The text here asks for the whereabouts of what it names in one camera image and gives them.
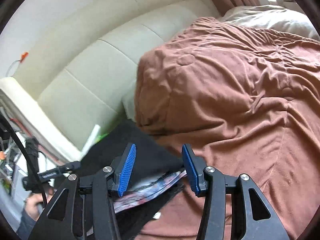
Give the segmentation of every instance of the orange object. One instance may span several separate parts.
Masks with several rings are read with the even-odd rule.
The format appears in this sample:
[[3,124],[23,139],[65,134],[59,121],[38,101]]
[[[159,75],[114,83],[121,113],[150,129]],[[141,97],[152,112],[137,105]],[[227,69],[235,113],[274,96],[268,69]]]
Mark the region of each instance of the orange object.
[[0,160],[5,160],[4,152],[0,151]]
[[28,55],[29,55],[28,52],[22,53],[22,54],[21,54],[21,58],[20,58],[21,62],[24,61],[24,59],[25,59]]

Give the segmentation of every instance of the metal screw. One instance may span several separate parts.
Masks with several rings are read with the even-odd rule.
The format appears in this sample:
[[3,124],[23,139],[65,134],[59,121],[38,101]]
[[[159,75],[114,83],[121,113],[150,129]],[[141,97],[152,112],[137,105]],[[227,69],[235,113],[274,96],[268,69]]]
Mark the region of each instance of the metal screw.
[[207,172],[212,173],[212,172],[214,172],[214,171],[215,171],[215,168],[214,168],[214,167],[212,167],[212,166],[207,166],[207,167],[205,168],[205,170],[206,170]]
[[103,172],[108,173],[108,172],[112,171],[112,168],[110,166],[106,166],[102,170],[103,170]]
[[76,174],[71,174],[69,175],[68,179],[69,180],[75,180],[77,178],[77,175]]
[[241,174],[240,178],[243,179],[243,180],[249,180],[250,179],[250,177],[247,174]]

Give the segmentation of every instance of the pink blanket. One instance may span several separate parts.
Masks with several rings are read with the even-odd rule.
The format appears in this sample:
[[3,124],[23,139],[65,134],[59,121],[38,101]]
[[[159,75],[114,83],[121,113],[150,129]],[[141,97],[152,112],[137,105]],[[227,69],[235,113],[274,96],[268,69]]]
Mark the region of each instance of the pink blanket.
[[[291,239],[320,205],[320,43],[200,18],[139,63],[136,120],[179,155],[248,173]],[[137,239],[193,239],[204,198],[188,186]],[[230,237],[227,198],[225,239]]]

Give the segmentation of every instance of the white bedding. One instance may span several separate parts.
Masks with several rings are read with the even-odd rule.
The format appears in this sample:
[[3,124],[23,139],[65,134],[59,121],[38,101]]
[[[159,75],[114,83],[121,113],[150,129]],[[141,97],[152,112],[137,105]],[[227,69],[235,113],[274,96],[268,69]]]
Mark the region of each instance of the white bedding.
[[273,29],[320,41],[319,34],[306,15],[281,6],[239,6],[227,11],[218,20],[239,26]]

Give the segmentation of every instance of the cream leather headboard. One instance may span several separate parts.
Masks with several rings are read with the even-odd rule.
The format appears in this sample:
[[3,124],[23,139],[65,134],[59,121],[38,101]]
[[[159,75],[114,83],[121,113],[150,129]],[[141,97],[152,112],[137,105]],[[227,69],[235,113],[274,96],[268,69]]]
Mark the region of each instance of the cream leather headboard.
[[13,77],[82,149],[95,124],[105,132],[123,116],[140,57],[202,16],[220,17],[210,0],[96,0],[43,35]]

